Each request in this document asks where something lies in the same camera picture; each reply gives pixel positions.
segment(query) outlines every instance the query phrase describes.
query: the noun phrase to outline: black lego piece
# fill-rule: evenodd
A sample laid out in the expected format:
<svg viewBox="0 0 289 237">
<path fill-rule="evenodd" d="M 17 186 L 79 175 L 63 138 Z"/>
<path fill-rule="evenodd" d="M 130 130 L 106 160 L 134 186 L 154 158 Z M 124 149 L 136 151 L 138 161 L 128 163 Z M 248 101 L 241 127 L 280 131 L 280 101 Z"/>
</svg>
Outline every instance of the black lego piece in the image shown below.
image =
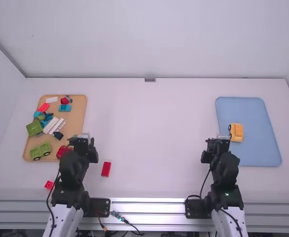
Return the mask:
<svg viewBox="0 0 289 237">
<path fill-rule="evenodd" d="M 62 132 L 53 132 L 53 136 L 58 139 L 61 140 L 63 138 L 63 133 Z"/>
</svg>

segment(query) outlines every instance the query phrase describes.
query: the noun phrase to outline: black cable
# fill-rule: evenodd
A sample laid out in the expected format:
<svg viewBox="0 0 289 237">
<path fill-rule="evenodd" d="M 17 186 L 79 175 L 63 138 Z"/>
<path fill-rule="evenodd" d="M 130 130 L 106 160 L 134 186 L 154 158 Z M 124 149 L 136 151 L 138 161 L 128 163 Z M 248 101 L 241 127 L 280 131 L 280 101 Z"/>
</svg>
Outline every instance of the black cable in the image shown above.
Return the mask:
<svg viewBox="0 0 289 237">
<path fill-rule="evenodd" d="M 126 235 L 126 233 L 128 233 L 128 231 L 127 231 L 127 232 L 125 232 L 125 233 L 123 234 L 123 236 L 121 236 L 121 237 L 124 237 L 124 236 Z"/>
<path fill-rule="evenodd" d="M 57 175 L 56 175 L 56 178 L 55 178 L 54 183 L 53 183 L 53 186 L 52 186 L 52 188 L 51 188 L 51 190 L 50 190 L 50 192 L 49 192 L 49 195 L 48 195 L 47 198 L 46 198 L 46 206 L 47 206 L 47 208 L 49 209 L 49 212 L 50 212 L 51 217 L 52 217 L 52 227 L 51 227 L 51 231 L 50 231 L 49 237 L 52 236 L 53 229 L 55 228 L 55 226 L 54 226 L 54 225 L 55 225 L 55 220 L 54 220 L 53 212 L 52 212 L 52 210 L 51 210 L 51 208 L 50 208 L 50 206 L 49 206 L 49 198 L 50 198 L 50 196 L 51 196 L 51 193 L 52 193 L 52 190 L 53 190 L 53 188 L 54 188 L 54 186 L 55 186 L 55 183 L 56 183 L 56 182 L 58 181 L 58 179 L 59 179 L 59 174 L 60 174 L 60 170 L 58 170 Z"/>
<path fill-rule="evenodd" d="M 127 221 L 127 220 L 124 220 L 124 222 L 126 223 L 126 224 L 128 224 L 128 225 L 131 225 L 132 227 L 134 227 L 135 229 L 136 229 L 136 231 L 138 231 L 138 233 L 136 233 L 136 232 L 134 232 L 134 231 L 131 231 L 132 233 L 134 233 L 135 235 L 137 235 L 137 236 L 144 236 L 145 235 L 145 233 L 141 233 L 139 230 L 138 230 L 138 228 L 136 228 L 133 224 L 131 224 L 129 221 Z"/>
<path fill-rule="evenodd" d="M 134 231 L 131 231 L 132 233 L 134 233 L 136 236 L 144 236 L 145 235 L 145 233 L 137 233 L 137 232 L 134 232 Z"/>
<path fill-rule="evenodd" d="M 224 212 L 225 214 L 227 214 L 228 216 L 230 216 L 232 218 L 232 220 L 235 222 L 235 224 L 237 225 L 237 230 L 239 231 L 240 233 L 240 236 L 243 237 L 242 235 L 242 231 L 241 231 L 241 228 L 240 228 L 240 225 L 238 223 L 238 221 L 227 211 L 223 210 L 223 209 L 219 209 L 219 211 L 222 211 Z"/>
<path fill-rule="evenodd" d="M 205 180 L 204 180 L 204 182 L 203 182 L 202 188 L 200 189 L 200 193 L 199 193 L 200 199 L 203 198 L 203 196 L 202 196 L 203 188 L 204 188 L 204 185 L 205 185 L 205 183 L 206 183 L 206 180 L 207 180 L 209 174 L 210 174 L 210 169 L 209 169 L 209 171 L 208 171 L 208 173 L 207 173 L 207 175 L 206 175 L 206 177 L 205 177 Z"/>
</svg>

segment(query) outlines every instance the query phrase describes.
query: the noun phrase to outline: toy piece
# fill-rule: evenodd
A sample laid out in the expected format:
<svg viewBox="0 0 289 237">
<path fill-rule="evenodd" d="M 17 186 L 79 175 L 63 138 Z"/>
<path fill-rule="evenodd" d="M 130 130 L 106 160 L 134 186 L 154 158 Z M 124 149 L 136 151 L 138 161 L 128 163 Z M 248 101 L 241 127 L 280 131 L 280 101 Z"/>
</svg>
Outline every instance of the toy piece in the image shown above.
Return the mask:
<svg viewBox="0 0 289 237">
<path fill-rule="evenodd" d="M 46 103 L 52 103 L 52 102 L 56 102 L 57 101 L 57 96 L 54 97 L 50 97 L 50 98 L 46 98 L 45 102 Z"/>
<path fill-rule="evenodd" d="M 54 132 L 54 133 L 53 133 L 53 136 L 54 136 L 56 139 L 61 140 L 64 135 L 63 135 L 61 132 Z"/>
<path fill-rule="evenodd" d="M 48 108 L 50 107 L 50 105 L 48 103 L 44 103 L 43 105 L 41 105 L 41 107 L 38 109 L 39 112 L 44 112 L 46 111 Z"/>
<path fill-rule="evenodd" d="M 69 99 L 66 98 L 66 97 L 63 97 L 63 98 L 61 99 L 61 104 L 62 104 L 62 105 L 67 105 L 69 102 L 70 102 Z"/>
<path fill-rule="evenodd" d="M 45 115 L 41 113 L 40 111 L 35 111 L 34 112 L 34 118 L 38 118 L 39 120 L 44 120 Z"/>
<path fill-rule="evenodd" d="M 70 101 L 70 103 L 72 103 L 73 102 L 73 100 L 72 99 L 70 99 L 70 96 L 69 95 L 67 95 L 66 96 L 66 98 Z"/>
<path fill-rule="evenodd" d="M 43 128 L 41 127 L 41 124 L 38 120 L 28 124 L 26 126 L 26 129 L 28 131 L 29 136 L 37 135 L 38 133 L 41 133 L 43 131 Z"/>
<path fill-rule="evenodd" d="M 45 187 L 46 189 L 48 189 L 48 190 L 52 190 L 53 185 L 54 185 L 54 183 L 53 183 L 52 181 L 49 181 L 49 180 L 48 180 L 48 181 L 46 182 L 46 184 L 45 184 L 44 187 Z"/>
<path fill-rule="evenodd" d="M 50 121 L 41 120 L 41 121 L 40 121 L 40 124 L 41 124 L 42 128 L 45 128 L 45 126 L 47 126 L 47 124 L 48 124 L 49 122 L 50 122 Z"/>
<path fill-rule="evenodd" d="M 52 118 L 53 118 L 53 115 L 54 115 L 54 113 L 46 113 L 46 112 L 44 112 L 43 113 L 44 114 L 44 121 L 50 121 Z"/>
<path fill-rule="evenodd" d="M 48 156 L 51 153 L 51 146 L 48 142 L 43 143 L 41 146 L 35 147 L 30 150 L 30 158 L 39 160 L 42 156 Z"/>
<path fill-rule="evenodd" d="M 70 112 L 72 106 L 70 105 L 60 105 L 59 112 Z"/>
<path fill-rule="evenodd" d="M 68 95 L 61 99 L 62 105 L 67 105 L 67 104 L 72 103 L 72 102 L 73 102 L 73 100 L 70 99 L 70 96 L 68 96 Z"/>
<path fill-rule="evenodd" d="M 243 125 L 233 122 L 228 126 L 231 142 L 243 142 Z"/>
<path fill-rule="evenodd" d="M 45 134 L 48 134 L 51 129 L 56 125 L 56 123 L 59 121 L 57 117 L 54 117 L 43 129 L 43 132 Z"/>
<path fill-rule="evenodd" d="M 111 168 L 111 162 L 104 162 L 103 170 L 101 171 L 101 176 L 109 177 L 110 168 Z"/>
<path fill-rule="evenodd" d="M 65 120 L 63 118 L 61 118 L 56 125 L 51 129 L 51 131 L 49 132 L 49 134 L 53 134 L 54 132 L 58 132 L 61 130 L 61 128 L 64 126 L 65 124 Z"/>
<path fill-rule="evenodd" d="M 70 147 L 66 147 L 66 146 L 60 146 L 59 150 L 57 151 L 56 153 L 56 157 L 58 159 L 61 159 L 62 155 L 67 153 L 67 152 L 70 152 L 72 150 L 72 148 Z"/>
</svg>

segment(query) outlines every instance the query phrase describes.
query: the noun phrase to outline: green toy car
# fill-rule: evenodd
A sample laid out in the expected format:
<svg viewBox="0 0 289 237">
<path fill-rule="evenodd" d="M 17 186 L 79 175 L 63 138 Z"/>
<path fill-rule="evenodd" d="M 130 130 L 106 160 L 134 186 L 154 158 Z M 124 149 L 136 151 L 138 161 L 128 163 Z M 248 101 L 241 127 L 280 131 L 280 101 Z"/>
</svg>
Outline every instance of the green toy car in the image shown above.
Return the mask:
<svg viewBox="0 0 289 237">
<path fill-rule="evenodd" d="M 51 146 L 48 142 L 43 143 L 41 146 L 38 146 L 30 150 L 30 157 L 33 160 L 39 160 L 42 156 L 48 156 L 51 153 Z"/>
<path fill-rule="evenodd" d="M 29 136 L 34 136 L 43 131 L 43 128 L 38 120 L 26 126 Z"/>
</svg>

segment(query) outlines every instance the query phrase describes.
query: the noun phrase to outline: red lego brick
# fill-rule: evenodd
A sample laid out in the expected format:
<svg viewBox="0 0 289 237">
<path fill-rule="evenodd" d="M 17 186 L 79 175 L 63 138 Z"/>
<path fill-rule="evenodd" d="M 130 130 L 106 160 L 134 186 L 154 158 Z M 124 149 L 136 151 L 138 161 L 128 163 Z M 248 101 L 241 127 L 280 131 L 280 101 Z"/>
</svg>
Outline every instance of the red lego brick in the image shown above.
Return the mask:
<svg viewBox="0 0 289 237">
<path fill-rule="evenodd" d="M 111 162 L 104 162 L 103 170 L 101 171 L 101 176 L 109 177 L 110 168 L 111 168 Z"/>
<path fill-rule="evenodd" d="M 48 180 L 44 187 L 51 190 L 53 188 L 53 182 Z"/>
<path fill-rule="evenodd" d="M 69 102 L 70 102 L 69 99 L 66 98 L 66 97 L 63 97 L 63 98 L 61 99 L 61 104 L 62 104 L 62 105 L 67 105 Z"/>
<path fill-rule="evenodd" d="M 56 153 L 56 157 L 58 159 L 60 159 L 63 156 L 64 153 L 67 153 L 67 152 L 69 152 L 71 150 L 72 150 L 72 148 L 69 148 L 69 147 L 66 147 L 66 146 L 60 146 L 59 150 Z"/>
<path fill-rule="evenodd" d="M 48 103 L 44 103 L 44 104 L 38 109 L 38 111 L 40 111 L 41 113 L 43 113 L 43 112 L 46 111 L 49 107 L 50 107 L 50 105 L 49 105 Z"/>
</svg>

